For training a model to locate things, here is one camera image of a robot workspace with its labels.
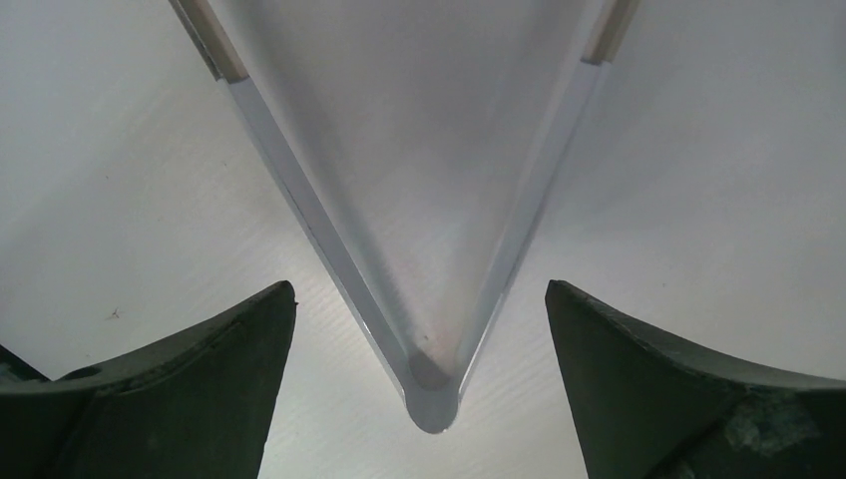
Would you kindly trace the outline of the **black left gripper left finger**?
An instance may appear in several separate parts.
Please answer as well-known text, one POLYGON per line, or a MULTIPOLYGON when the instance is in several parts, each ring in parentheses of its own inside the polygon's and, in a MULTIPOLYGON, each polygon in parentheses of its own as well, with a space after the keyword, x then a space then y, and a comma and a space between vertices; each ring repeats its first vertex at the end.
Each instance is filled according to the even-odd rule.
POLYGON ((51 380, 1 351, 5 478, 254 478, 292 343, 287 281, 51 380))

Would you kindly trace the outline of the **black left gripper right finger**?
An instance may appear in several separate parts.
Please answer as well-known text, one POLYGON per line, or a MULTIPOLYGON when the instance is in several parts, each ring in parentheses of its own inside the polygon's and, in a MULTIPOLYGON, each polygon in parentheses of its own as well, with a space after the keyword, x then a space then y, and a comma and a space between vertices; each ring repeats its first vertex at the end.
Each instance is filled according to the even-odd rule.
POLYGON ((704 347, 549 283, 546 309, 592 478, 841 478, 845 384, 704 347))

